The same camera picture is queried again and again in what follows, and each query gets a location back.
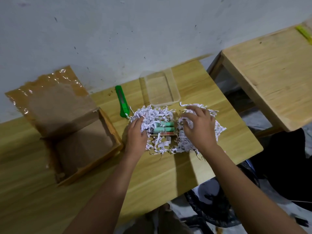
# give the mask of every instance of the white shredded paper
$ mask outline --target white shredded paper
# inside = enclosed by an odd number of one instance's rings
[[[203,104],[182,104],[180,102],[180,106],[198,106],[200,108],[207,109],[207,106],[204,106]],[[211,109],[208,109],[210,114],[212,116],[216,116],[216,113],[218,111],[214,111]],[[141,126],[141,131],[147,130],[148,137],[150,137],[152,131],[154,128],[157,127],[156,123],[160,123],[161,121],[164,122],[170,122],[174,121],[173,113],[175,112],[174,109],[169,110],[168,106],[162,107],[162,108],[152,108],[152,106],[143,106],[141,109],[138,109],[137,111],[133,112],[131,109],[133,116],[128,117],[130,119],[130,122],[133,122],[136,118],[144,117],[143,123]],[[184,109],[184,112],[189,112],[195,114],[193,110]],[[191,143],[191,141],[186,137],[184,134],[183,129],[183,119],[186,119],[188,122],[190,128],[193,128],[193,122],[185,117],[181,117],[177,120],[177,139],[175,142],[177,142],[177,145],[174,145],[172,148],[169,148],[169,145],[171,144],[171,137],[170,136],[160,136],[160,133],[158,134],[157,138],[154,138],[152,140],[148,140],[146,144],[146,150],[149,150],[150,153],[154,151],[154,153],[151,154],[164,154],[164,152],[169,153],[182,153],[182,152],[189,152],[190,150],[195,151],[197,154],[199,154],[198,150],[194,147],[194,145]],[[222,131],[224,131],[226,128],[222,127],[219,122],[216,121],[215,124],[215,133],[216,133],[216,139],[218,141],[218,137]]]

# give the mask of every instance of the cardboard box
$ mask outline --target cardboard box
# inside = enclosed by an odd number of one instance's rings
[[[68,185],[109,159],[123,143],[70,66],[6,93],[41,133],[59,185]]]

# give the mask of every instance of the wooden tabletop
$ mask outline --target wooden tabletop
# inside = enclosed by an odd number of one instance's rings
[[[216,119],[227,130],[218,144],[240,163],[262,151],[262,146],[198,61],[172,68],[181,101],[219,110]],[[140,80],[122,85],[133,110],[148,103]],[[119,116],[114,88],[92,95],[122,136],[128,120]],[[182,110],[179,104],[170,108]],[[96,192],[120,159],[117,155],[75,183],[57,187],[46,169],[45,147],[39,133],[24,118],[0,124],[0,230],[1,233],[61,233]],[[144,153],[123,204],[119,223],[149,212],[214,177],[209,164],[195,153]]]
[[[224,49],[223,65],[274,125],[312,122],[312,45],[294,28]]]

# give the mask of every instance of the green box cutter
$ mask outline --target green box cutter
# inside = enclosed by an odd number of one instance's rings
[[[123,94],[122,88],[120,85],[117,85],[115,87],[118,99],[119,99],[119,104],[120,104],[120,116],[127,118],[127,115],[129,116],[130,109],[127,104],[126,98]]]

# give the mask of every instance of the cardboard box flap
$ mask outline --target cardboard box flap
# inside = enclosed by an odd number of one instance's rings
[[[96,109],[70,66],[39,76],[5,94],[44,137]]]

